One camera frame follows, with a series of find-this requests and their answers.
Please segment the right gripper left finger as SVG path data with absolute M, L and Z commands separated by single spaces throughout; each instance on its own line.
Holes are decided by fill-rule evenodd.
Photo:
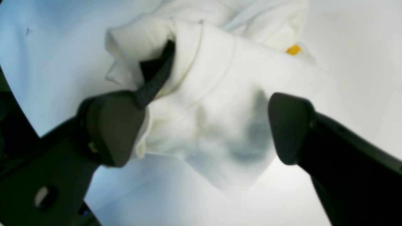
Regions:
M 1 224 L 70 226 L 99 166 L 128 162 L 145 108 L 132 91 L 88 98 L 39 137 L 12 94 L 1 92 Z

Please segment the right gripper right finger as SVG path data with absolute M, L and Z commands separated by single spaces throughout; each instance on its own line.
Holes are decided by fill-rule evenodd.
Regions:
M 274 93 L 268 117 L 279 159 L 310 175 L 331 225 L 401 225 L 400 160 L 298 96 Z

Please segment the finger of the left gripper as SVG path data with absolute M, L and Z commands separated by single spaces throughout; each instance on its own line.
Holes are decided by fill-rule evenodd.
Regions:
M 144 85 L 135 91 L 135 105 L 138 109 L 145 109 L 168 81 L 175 60 L 175 47 L 174 41 L 167 40 L 159 58 L 139 63 Z

